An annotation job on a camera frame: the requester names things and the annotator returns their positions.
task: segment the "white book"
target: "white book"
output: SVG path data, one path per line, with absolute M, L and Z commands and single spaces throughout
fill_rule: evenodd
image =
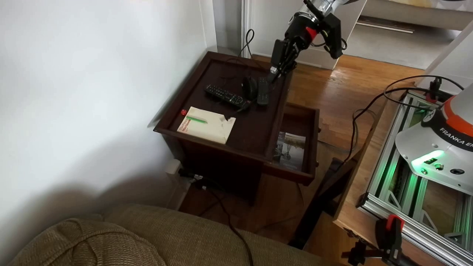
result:
M 225 144 L 236 118 L 225 119 L 222 114 L 191 107 L 177 131 Z

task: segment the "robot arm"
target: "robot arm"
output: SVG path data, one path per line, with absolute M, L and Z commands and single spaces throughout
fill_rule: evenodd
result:
M 276 40 L 271 56 L 267 80 L 274 83 L 278 77 L 295 69 L 300 51 L 309 48 L 317 34 L 325 40 L 324 48 L 333 59 L 342 53 L 340 20 L 332 12 L 353 0 L 303 0 L 304 5 L 289 21 L 284 40 Z

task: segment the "wooden floor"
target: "wooden floor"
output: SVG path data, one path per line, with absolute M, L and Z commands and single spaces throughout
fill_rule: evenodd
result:
M 293 74 L 288 101 L 320 109 L 322 131 L 319 140 L 348 149 L 352 113 L 365 108 L 389 83 L 422 73 L 419 69 L 344 55 L 333 71 L 299 65 Z M 375 103 L 371 110 L 376 112 L 379 108 L 380 103 Z M 360 132 L 359 147 L 368 134 L 371 120 L 368 114 L 357 120 Z M 322 143 L 318 144 L 317 152 L 320 165 L 317 168 L 316 180 L 310 186 L 301 186 L 303 199 L 299 195 L 297 184 L 271 176 L 262 177 L 253 207 L 231 195 L 225 196 L 223 203 L 232 215 L 233 225 L 287 243 L 332 158 L 343 159 L 347 155 Z M 213 203 L 215 199 L 210 193 L 191 188 L 180 211 L 198 215 Z M 292 220 L 261 230 L 267 224 L 293 216 L 295 218 Z M 218 205 L 208 210 L 203 217 L 227 223 L 226 216 Z M 304 250 L 331 261 L 347 264 L 346 259 L 340 258 L 340 254 L 349 251 L 355 242 L 355 239 L 349 238 L 341 228 L 332 223 L 332 218 L 324 213 Z M 373 259 L 368 260 L 365 265 L 383 264 Z

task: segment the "tv remote control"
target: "tv remote control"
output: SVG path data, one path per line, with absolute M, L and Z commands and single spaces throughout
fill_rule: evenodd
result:
M 247 108 L 248 106 L 250 106 L 251 104 L 251 101 L 247 101 L 245 99 L 243 99 L 243 97 L 241 96 L 238 96 L 238 95 L 235 95 L 229 91 L 226 91 L 224 89 L 221 89 L 215 85 L 207 85 L 207 87 L 205 87 L 205 92 L 213 95 L 213 96 L 216 96 L 217 98 L 225 101 L 225 102 L 228 102 L 232 105 L 235 105 L 236 107 L 240 108 L 240 109 L 244 109 L 244 108 Z
M 258 79 L 258 105 L 265 106 L 269 103 L 269 82 L 264 77 Z

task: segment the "orange stripe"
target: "orange stripe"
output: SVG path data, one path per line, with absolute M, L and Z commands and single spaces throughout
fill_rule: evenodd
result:
M 453 99 L 453 97 L 448 99 L 444 104 L 444 111 L 447 115 L 447 124 L 460 131 L 461 133 L 473 137 L 473 125 L 465 121 L 459 115 L 455 115 L 455 113 L 453 112 L 452 107 L 450 106 L 450 101 Z

